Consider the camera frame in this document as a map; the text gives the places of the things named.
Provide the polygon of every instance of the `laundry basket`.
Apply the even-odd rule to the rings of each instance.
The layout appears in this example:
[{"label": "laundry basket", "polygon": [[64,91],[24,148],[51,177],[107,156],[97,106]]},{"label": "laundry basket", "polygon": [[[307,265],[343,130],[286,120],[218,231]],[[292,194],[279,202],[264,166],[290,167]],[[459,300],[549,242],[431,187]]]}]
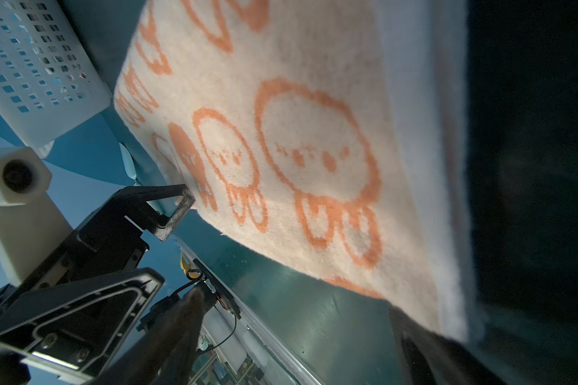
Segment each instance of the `laundry basket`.
[{"label": "laundry basket", "polygon": [[0,1],[0,114],[22,142],[45,155],[110,102],[55,0]]}]

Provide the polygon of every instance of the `cable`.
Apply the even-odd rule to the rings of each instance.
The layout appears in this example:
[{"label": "cable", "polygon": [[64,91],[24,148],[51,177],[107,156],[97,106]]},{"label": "cable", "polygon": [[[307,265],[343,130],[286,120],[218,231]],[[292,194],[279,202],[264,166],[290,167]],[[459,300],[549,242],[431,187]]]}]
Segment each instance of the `cable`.
[{"label": "cable", "polygon": [[229,308],[223,302],[223,298],[221,298],[221,296],[219,296],[218,293],[216,293],[216,298],[218,298],[218,302],[221,304],[223,309],[225,309],[226,311],[230,311]]},{"label": "cable", "polygon": [[227,336],[227,338],[225,338],[224,340],[221,341],[220,344],[216,345],[216,346],[208,346],[208,349],[206,350],[202,350],[199,353],[195,354],[195,357],[199,357],[201,354],[206,354],[207,352],[209,352],[210,350],[214,350],[217,347],[219,347],[220,345],[222,345],[225,341],[227,341],[229,338],[231,338],[231,336],[235,333],[235,328],[238,326],[238,317],[235,316],[235,314],[233,315],[233,319],[234,319],[234,323],[233,323],[233,331],[231,332],[230,335]]},{"label": "cable", "polygon": [[185,288],[190,287],[190,286],[194,285],[194,284],[197,283],[197,282],[199,282],[199,280],[195,280],[195,281],[190,281],[190,282],[188,282],[186,285],[181,286],[181,287],[179,287],[177,290],[175,290],[175,291],[173,292],[173,294],[171,294],[171,296],[176,295],[177,293],[181,292],[181,291],[184,290]]}]

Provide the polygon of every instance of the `orange cartoon print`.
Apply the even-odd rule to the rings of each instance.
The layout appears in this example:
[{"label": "orange cartoon print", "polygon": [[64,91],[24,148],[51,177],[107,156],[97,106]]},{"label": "orange cartoon print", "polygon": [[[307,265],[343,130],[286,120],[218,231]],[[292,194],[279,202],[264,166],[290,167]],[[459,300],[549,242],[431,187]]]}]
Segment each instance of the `orange cartoon print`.
[{"label": "orange cartoon print", "polygon": [[184,183],[184,176],[178,168],[178,163],[170,143],[162,136],[152,133],[150,135],[152,140],[154,158],[158,162],[158,167],[166,174],[171,183]]},{"label": "orange cartoon print", "polygon": [[226,1],[238,14],[240,20],[248,24],[254,32],[261,32],[270,22],[269,0],[251,0],[246,7],[242,7],[239,0]]},{"label": "orange cartoon print", "polygon": [[135,34],[135,49],[153,73],[157,75],[170,75],[172,74],[172,71],[169,60],[167,60],[167,57],[163,53],[161,43],[158,41],[158,37],[156,36],[156,20],[154,19],[153,6],[154,2],[150,0],[148,6],[144,9],[144,13],[147,13],[148,15],[148,24],[144,25],[140,22],[137,26],[137,31],[139,32],[139,36],[141,36],[143,41],[145,41],[146,45],[151,46],[152,50],[156,52],[158,57],[150,58],[150,55],[148,55],[150,50],[144,48],[145,46],[143,42],[139,40],[137,34]]},{"label": "orange cartoon print", "polygon": [[[201,18],[197,15],[195,8],[193,7],[192,0],[181,0],[184,5],[184,9],[188,14],[188,17],[193,21],[193,23],[201,29],[203,34],[206,36],[209,42],[214,44],[218,49],[224,52],[233,52],[233,43],[231,42],[231,36],[229,35],[229,29],[227,29],[227,22],[221,10],[221,0],[209,0],[209,4],[212,6],[212,11],[214,12],[214,18],[216,22],[216,27],[208,28],[201,21]],[[250,4],[243,7],[239,4],[238,0],[227,0],[227,3],[231,8],[237,12],[238,17],[241,21],[245,22],[251,30],[255,32],[260,32],[269,23],[269,0],[251,0]]]},{"label": "orange cartoon print", "polygon": [[209,204],[212,210],[216,212],[216,198],[206,178],[206,170],[203,167],[203,160],[199,155],[199,151],[197,151],[195,145],[190,141],[182,127],[176,123],[170,123],[168,126],[170,128],[171,142],[173,142],[176,148],[178,157],[180,157],[182,163],[195,180],[195,185],[199,191],[203,205],[208,207]]},{"label": "orange cartoon print", "polygon": [[208,162],[225,184],[235,219],[244,224],[248,215],[260,232],[266,232],[267,206],[259,190],[261,176],[242,134],[210,108],[193,113],[193,126]]},{"label": "orange cartoon print", "polygon": [[133,107],[133,105],[124,98],[122,92],[120,92],[120,90],[117,88],[114,95],[114,101],[116,103],[116,106],[118,106],[120,111],[122,111],[124,120],[131,123],[131,125],[139,127],[139,124],[137,123],[138,121],[141,123],[145,123],[144,116],[141,115],[139,111],[137,111],[137,109]]},{"label": "orange cartoon print", "polygon": [[137,73],[133,69],[131,63],[129,63],[128,70],[124,72],[124,86],[131,94],[135,102],[137,102],[137,104],[139,104],[147,112],[152,113],[152,107],[159,107],[155,99],[144,87],[144,84],[141,83],[141,80],[139,80],[139,77],[137,76]]},{"label": "orange cartoon print", "polygon": [[[381,181],[370,143],[349,106],[277,78],[261,84],[254,110],[261,148],[278,178],[293,190],[308,242],[326,249],[339,234],[356,265],[374,268],[381,238],[370,206]],[[318,129],[322,124],[326,131]]]},{"label": "orange cartoon print", "polygon": [[372,297],[376,299],[386,299],[384,296],[382,296],[381,294],[379,294],[379,292],[375,290],[363,288],[362,286],[356,285],[355,283],[341,277],[328,278],[324,281],[334,286],[340,286],[341,288],[355,291],[356,293],[362,294],[363,296],[366,297]]}]

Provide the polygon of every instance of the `black wire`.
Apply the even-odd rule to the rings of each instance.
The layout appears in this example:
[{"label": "black wire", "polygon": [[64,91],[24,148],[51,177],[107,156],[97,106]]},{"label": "black wire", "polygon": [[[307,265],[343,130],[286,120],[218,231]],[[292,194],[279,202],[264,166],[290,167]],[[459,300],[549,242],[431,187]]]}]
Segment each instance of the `black wire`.
[{"label": "black wire", "polygon": [[208,346],[208,349],[206,350],[202,350],[199,353],[195,354],[195,357],[199,357],[201,354],[206,354],[207,352],[209,352],[210,350],[214,350],[217,347],[219,347],[220,345],[222,345],[225,341],[227,341],[229,338],[231,338],[231,336],[235,333],[235,328],[238,326],[238,317],[236,317],[236,315],[233,315],[233,319],[234,319],[234,323],[233,323],[233,331],[231,332],[230,335],[227,336],[227,338],[225,338],[224,340],[221,341],[220,344],[216,345],[216,346]]},{"label": "black wire", "polygon": [[181,292],[181,291],[184,290],[185,288],[190,287],[190,286],[194,285],[194,284],[197,283],[197,282],[199,282],[199,280],[195,280],[195,281],[190,281],[190,282],[188,282],[186,285],[181,286],[181,287],[179,287],[177,290],[175,290],[175,291],[173,292],[173,294],[171,294],[171,296],[176,295],[177,293]]}]

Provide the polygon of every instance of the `towel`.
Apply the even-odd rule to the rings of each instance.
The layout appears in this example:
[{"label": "towel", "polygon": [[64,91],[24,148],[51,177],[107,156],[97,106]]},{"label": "towel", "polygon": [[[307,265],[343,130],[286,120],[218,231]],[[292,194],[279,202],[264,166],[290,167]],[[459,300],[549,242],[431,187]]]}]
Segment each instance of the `towel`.
[{"label": "towel", "polygon": [[115,108],[225,235],[469,341],[465,17],[451,0],[148,0]]}]

